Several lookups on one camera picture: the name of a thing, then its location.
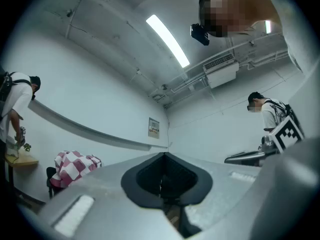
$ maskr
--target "air conditioner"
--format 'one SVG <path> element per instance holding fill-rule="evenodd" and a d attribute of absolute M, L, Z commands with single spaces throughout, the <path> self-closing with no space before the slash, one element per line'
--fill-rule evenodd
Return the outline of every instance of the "air conditioner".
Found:
<path fill-rule="evenodd" d="M 218 58 L 215 58 L 209 61 L 208 63 L 204 64 L 203 70 L 204 70 L 204 73 L 208 75 L 214 71 L 217 71 L 221 68 L 231 65 L 234 62 L 235 62 L 235 57 L 233 56 L 232 53 L 229 53 L 227 55 L 223 55 Z"/>
<path fill-rule="evenodd" d="M 207 74 L 207 80 L 209 86 L 215 88 L 217 86 L 223 85 L 233 79 L 236 79 L 236 72 L 239 70 L 239 63 L 235 62 L 223 68 L 213 71 Z"/>

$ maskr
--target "table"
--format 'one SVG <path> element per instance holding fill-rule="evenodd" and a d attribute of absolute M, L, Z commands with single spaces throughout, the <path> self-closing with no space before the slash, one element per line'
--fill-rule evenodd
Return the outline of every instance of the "table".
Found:
<path fill-rule="evenodd" d="M 39 160 L 33 158 L 29 154 L 19 154 L 19 157 L 13 155 L 5 155 L 5 161 L 8 163 L 9 184 L 14 187 L 14 168 L 36 165 Z"/>

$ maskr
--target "air vent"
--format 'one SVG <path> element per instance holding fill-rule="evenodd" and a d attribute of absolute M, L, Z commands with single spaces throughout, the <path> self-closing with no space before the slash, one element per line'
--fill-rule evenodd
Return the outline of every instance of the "air vent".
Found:
<path fill-rule="evenodd" d="M 204 64 L 203 70 L 206 74 L 210 74 L 213 71 L 224 68 L 234 62 L 235 62 L 235 57 L 231 53 L 229 53 L 227 55 L 221 56 L 219 58 L 216 58 L 216 59 Z"/>

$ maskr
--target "head-mounted camera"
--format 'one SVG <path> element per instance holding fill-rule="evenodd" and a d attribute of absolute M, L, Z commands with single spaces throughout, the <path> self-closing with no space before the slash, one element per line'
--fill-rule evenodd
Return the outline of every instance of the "head-mounted camera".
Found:
<path fill-rule="evenodd" d="M 191 25 L 190 34 L 194 39 L 198 40 L 204 46 L 209 45 L 209 34 L 204 30 L 204 28 L 201 25 L 199 25 L 199 23 Z"/>

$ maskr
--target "ceiling light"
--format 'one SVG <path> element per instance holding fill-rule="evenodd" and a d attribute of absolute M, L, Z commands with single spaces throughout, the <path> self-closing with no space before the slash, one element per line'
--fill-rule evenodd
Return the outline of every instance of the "ceiling light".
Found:
<path fill-rule="evenodd" d="M 265 21 L 265 32 L 267 34 L 271 33 L 271 22 L 270 22 L 270 20 L 266 20 Z"/>
<path fill-rule="evenodd" d="M 181 67 L 186 67 L 190 63 L 181 49 L 180 45 L 174 38 L 174 36 L 170 33 L 167 27 L 161 22 L 161 20 L 156 16 L 152 15 L 150 18 L 146 20 L 146 22 L 154 29 L 154 31 L 162 38 L 165 44 L 169 47 L 173 55 L 176 57 Z"/>

